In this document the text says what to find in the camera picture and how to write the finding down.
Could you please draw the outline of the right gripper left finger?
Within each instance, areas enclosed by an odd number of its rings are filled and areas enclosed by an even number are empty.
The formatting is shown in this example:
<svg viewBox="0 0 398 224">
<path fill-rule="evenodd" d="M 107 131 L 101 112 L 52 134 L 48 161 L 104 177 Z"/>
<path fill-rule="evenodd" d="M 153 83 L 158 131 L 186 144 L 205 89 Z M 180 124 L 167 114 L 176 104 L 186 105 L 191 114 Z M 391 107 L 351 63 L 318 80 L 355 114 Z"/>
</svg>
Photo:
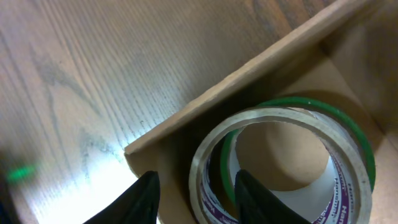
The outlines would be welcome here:
<svg viewBox="0 0 398 224">
<path fill-rule="evenodd" d="M 156 224 L 159 202 L 159 175 L 150 170 L 85 224 Z"/>
</svg>

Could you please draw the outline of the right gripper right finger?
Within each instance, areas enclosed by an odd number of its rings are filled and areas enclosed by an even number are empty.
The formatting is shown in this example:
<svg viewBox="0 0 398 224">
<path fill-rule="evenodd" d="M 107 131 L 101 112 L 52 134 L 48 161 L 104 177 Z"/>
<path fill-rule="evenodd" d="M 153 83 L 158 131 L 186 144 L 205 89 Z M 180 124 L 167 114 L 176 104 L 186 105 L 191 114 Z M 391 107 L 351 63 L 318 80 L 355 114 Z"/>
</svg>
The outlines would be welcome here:
<svg viewBox="0 0 398 224">
<path fill-rule="evenodd" d="M 236 174 L 234 193 L 239 224 L 310 224 L 244 169 Z"/>
</svg>

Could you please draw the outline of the beige clear tape roll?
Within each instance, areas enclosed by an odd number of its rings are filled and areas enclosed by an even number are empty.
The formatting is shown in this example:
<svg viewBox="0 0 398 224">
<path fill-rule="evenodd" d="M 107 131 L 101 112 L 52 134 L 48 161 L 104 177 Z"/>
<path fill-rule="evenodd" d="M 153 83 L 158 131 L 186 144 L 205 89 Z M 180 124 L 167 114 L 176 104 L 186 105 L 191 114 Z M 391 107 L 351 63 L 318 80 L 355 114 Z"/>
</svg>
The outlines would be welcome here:
<svg viewBox="0 0 398 224">
<path fill-rule="evenodd" d="M 235 199 L 235 176 L 243 168 L 237 145 L 259 139 L 252 126 L 285 123 L 313 133 L 328 151 L 325 168 L 305 187 L 273 190 L 284 205 L 310 223 L 368 223 L 372 207 L 372 165 L 364 160 L 372 151 L 353 139 L 353 131 L 327 115 L 283 107 L 253 108 L 237 113 L 217 125 L 199 145 L 190 169 L 190 201 L 199 223 L 237 223 L 210 188 L 209 166 L 215 146 L 223 140 L 220 171 L 226 194 Z"/>
</svg>

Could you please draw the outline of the green tape roll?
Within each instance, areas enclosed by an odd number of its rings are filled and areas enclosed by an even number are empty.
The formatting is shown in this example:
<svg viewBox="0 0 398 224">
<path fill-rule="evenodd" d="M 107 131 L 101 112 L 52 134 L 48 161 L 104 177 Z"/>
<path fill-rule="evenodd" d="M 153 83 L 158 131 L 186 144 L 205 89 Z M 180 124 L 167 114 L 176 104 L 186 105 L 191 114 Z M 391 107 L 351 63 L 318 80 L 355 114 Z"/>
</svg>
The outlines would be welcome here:
<svg viewBox="0 0 398 224">
<path fill-rule="evenodd" d="M 339 132 L 358 151 L 368 173 L 371 190 L 376 181 L 376 166 L 371 145 L 363 130 L 341 110 L 318 100 L 304 97 L 278 98 L 260 103 L 258 106 L 298 106 L 315 119 Z M 224 190 L 233 202 L 235 200 L 235 175 L 241 169 L 236 144 L 244 129 L 236 129 L 226 135 L 221 150 L 220 172 Z M 311 223 L 353 223 L 354 186 L 346 165 L 331 155 L 324 173 L 311 184 L 293 191 L 271 192 L 292 210 Z"/>
</svg>

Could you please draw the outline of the brown cardboard box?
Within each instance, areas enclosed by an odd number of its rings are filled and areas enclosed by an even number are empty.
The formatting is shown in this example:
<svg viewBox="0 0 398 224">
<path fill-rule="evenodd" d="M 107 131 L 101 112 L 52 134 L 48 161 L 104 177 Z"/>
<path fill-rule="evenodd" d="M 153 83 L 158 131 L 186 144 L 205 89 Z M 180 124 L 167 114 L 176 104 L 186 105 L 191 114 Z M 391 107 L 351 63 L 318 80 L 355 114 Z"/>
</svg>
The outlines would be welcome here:
<svg viewBox="0 0 398 224">
<path fill-rule="evenodd" d="M 126 148 L 136 175 L 159 172 L 160 219 L 193 223 L 188 174 L 202 139 L 270 98 L 307 96 L 347 113 L 376 159 L 371 223 L 397 222 L 397 2 L 337 1 Z"/>
</svg>

